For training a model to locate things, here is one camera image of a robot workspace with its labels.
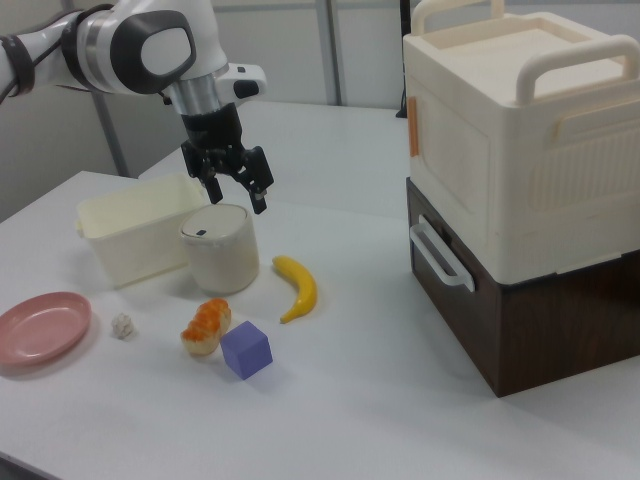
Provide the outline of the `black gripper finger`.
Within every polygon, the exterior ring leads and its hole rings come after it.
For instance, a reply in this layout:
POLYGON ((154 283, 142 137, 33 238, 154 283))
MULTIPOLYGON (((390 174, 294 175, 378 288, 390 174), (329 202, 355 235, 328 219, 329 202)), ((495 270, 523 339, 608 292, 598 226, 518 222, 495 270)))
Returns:
POLYGON ((217 167, 220 161, 220 152, 207 152, 202 161, 199 179, 207 191, 212 204, 217 204, 222 198, 222 190, 217 179, 217 167))
POLYGON ((253 212, 256 215, 263 213, 267 209, 267 190, 274 183, 274 178, 260 146, 240 153, 240 168, 236 181, 248 192, 253 212))

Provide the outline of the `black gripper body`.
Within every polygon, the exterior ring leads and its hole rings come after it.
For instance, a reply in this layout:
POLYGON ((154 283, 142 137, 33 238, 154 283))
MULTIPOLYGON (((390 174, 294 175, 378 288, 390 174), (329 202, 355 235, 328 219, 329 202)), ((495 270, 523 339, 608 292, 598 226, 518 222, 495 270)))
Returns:
POLYGON ((214 173, 234 179, 250 179, 244 162, 242 126, 236 106, 231 103, 203 115, 183 115, 187 140, 181 144, 188 174, 205 179, 214 173))

